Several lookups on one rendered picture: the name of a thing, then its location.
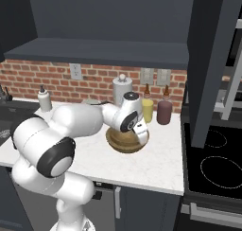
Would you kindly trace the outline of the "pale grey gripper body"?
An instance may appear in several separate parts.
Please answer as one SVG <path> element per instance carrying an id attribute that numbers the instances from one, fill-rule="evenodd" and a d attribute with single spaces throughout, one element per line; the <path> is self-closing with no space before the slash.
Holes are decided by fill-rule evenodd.
<path id="1" fill-rule="evenodd" d="M 139 143 L 144 146 L 148 142 L 148 130 L 145 126 L 137 126 L 132 129 L 136 134 Z"/>

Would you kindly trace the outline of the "brown wooden bowl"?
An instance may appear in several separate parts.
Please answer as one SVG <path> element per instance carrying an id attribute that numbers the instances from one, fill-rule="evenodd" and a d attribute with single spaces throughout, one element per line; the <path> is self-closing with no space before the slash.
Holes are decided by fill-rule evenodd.
<path id="1" fill-rule="evenodd" d="M 134 131 L 121 133 L 113 128 L 106 131 L 106 139 L 109 145 L 121 153 L 135 153 L 142 149 L 149 140 L 149 134 L 145 137 L 145 142 L 139 142 L 138 135 Z"/>

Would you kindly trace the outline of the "small grey bowl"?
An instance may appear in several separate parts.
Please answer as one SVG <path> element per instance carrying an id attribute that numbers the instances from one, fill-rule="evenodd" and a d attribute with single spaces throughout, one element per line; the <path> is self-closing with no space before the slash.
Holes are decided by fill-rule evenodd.
<path id="1" fill-rule="evenodd" d="M 90 104 L 90 105 L 98 105 L 101 103 L 101 101 L 99 101 L 97 99 L 86 98 L 81 103 Z"/>

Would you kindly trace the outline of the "dark grey base cabinet door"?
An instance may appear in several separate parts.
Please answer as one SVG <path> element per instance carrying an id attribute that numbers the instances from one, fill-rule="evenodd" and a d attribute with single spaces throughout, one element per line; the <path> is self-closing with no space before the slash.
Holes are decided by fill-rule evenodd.
<path id="1" fill-rule="evenodd" d="M 121 218 L 115 231 L 174 231 L 181 197 L 133 187 L 121 187 Z"/>

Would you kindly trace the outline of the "yellow squeeze bottle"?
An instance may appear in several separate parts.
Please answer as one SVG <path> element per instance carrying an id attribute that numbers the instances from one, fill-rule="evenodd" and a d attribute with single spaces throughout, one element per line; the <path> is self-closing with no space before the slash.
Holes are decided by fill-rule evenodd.
<path id="1" fill-rule="evenodd" d="M 149 85 L 146 84 L 144 97 L 142 99 L 143 115 L 146 123 L 149 123 L 152 120 L 153 104 L 154 102 L 150 99 Z"/>

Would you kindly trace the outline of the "dark red squeeze bottle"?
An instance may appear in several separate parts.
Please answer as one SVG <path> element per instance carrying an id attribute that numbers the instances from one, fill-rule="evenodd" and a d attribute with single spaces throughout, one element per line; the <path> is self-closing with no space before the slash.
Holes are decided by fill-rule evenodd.
<path id="1" fill-rule="evenodd" d="M 170 122 L 172 113 L 172 102 L 169 97 L 168 86 L 164 89 L 163 98 L 159 101 L 157 106 L 157 122 L 161 125 L 167 125 Z"/>

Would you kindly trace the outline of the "grey canister with white knob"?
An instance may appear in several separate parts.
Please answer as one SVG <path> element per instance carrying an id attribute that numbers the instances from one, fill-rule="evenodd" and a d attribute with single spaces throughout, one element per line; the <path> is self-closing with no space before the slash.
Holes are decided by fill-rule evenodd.
<path id="1" fill-rule="evenodd" d="M 125 74 L 120 74 L 112 80 L 113 88 L 113 102 L 116 106 L 120 106 L 123 101 L 125 93 L 132 90 L 132 79 L 128 78 Z"/>

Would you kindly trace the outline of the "black hob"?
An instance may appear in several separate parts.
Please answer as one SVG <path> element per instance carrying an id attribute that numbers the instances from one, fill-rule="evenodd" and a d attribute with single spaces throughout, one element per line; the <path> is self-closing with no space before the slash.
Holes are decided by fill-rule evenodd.
<path id="1" fill-rule="evenodd" d="M 183 124 L 190 191 L 242 200 L 242 129 L 211 126 L 204 147 L 191 146 Z"/>

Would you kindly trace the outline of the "grey dishwasher front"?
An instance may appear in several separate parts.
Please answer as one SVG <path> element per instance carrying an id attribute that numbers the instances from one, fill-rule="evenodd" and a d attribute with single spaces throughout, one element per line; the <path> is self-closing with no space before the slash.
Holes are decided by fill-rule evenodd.
<path id="1" fill-rule="evenodd" d="M 58 221 L 57 199 L 14 186 L 33 231 L 50 231 Z M 83 209 L 96 231 L 115 231 L 112 185 L 95 183 L 95 197 Z"/>

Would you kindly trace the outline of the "white soap dispenser bottle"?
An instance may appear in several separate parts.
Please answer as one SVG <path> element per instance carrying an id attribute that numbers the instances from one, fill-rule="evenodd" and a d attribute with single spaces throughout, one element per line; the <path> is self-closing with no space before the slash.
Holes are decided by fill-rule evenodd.
<path id="1" fill-rule="evenodd" d="M 52 110 L 52 103 L 49 93 L 40 86 L 40 91 L 38 93 L 38 101 L 40 103 L 41 110 L 43 112 L 50 112 Z"/>

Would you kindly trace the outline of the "black oven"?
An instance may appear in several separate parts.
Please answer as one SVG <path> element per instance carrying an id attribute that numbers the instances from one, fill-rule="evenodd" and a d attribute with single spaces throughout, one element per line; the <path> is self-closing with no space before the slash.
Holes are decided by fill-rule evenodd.
<path id="1" fill-rule="evenodd" d="M 181 213 L 202 231 L 242 231 L 242 200 L 193 192 L 181 199 Z"/>

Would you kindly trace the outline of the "black sink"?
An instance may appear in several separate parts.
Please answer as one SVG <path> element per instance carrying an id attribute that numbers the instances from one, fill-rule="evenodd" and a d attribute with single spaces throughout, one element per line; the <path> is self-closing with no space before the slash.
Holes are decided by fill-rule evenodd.
<path id="1" fill-rule="evenodd" d="M 14 100 L 0 103 L 0 147 L 10 137 L 9 131 L 12 122 L 24 114 L 35 113 L 39 108 L 38 102 Z"/>

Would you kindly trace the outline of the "black tap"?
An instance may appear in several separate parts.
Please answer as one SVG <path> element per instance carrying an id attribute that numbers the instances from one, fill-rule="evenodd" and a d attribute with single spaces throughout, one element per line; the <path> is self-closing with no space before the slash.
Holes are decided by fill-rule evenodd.
<path id="1" fill-rule="evenodd" d="M 0 84 L 0 102 L 6 103 L 12 101 L 13 96 L 9 93 L 8 87 L 2 88 Z"/>

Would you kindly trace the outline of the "grey wall outlet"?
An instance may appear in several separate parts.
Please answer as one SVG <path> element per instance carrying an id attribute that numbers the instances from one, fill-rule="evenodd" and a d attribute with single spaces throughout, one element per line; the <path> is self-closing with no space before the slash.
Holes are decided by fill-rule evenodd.
<path id="1" fill-rule="evenodd" d="M 170 69 L 158 69 L 157 70 L 157 85 L 166 86 L 170 85 L 171 70 Z"/>
<path id="2" fill-rule="evenodd" d="M 140 83 L 149 85 L 153 84 L 153 75 L 154 69 L 153 68 L 142 68 L 140 73 Z"/>
<path id="3" fill-rule="evenodd" d="M 70 73 L 73 80 L 82 80 L 81 65 L 79 63 L 70 63 Z"/>

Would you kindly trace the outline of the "dark grey open wall cabinet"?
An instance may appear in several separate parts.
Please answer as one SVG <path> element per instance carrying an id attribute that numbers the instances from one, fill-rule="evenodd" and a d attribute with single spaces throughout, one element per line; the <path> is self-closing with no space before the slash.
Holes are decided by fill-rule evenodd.
<path id="1" fill-rule="evenodd" d="M 38 37 L 6 59 L 184 69 L 194 0 L 30 0 Z"/>

